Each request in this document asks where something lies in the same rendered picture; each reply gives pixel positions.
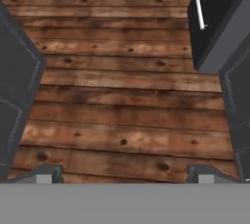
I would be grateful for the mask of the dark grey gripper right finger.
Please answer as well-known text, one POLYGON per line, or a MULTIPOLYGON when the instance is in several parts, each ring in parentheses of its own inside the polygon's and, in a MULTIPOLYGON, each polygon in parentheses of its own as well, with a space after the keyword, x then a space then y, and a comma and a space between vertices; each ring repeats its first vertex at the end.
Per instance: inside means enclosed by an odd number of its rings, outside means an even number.
POLYGON ((238 178, 226 175, 210 164, 190 164, 187 167, 187 181, 194 184, 240 183, 238 178))

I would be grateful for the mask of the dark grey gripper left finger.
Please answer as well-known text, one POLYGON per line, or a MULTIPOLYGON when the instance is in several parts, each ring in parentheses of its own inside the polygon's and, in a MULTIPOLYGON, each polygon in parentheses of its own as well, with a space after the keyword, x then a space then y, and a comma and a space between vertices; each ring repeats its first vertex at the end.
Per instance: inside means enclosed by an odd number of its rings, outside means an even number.
POLYGON ((61 184, 63 182, 61 165, 42 164, 32 171, 25 172, 9 180, 10 183, 21 184, 61 184))

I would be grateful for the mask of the dark grey stitched panel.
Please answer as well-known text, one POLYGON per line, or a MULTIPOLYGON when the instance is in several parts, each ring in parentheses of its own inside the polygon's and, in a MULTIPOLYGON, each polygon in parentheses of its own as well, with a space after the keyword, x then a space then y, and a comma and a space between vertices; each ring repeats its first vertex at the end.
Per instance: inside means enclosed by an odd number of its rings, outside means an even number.
POLYGON ((239 177, 250 181, 250 33, 219 71, 239 177))
POLYGON ((7 179, 46 60, 0 0, 0 181, 7 179))

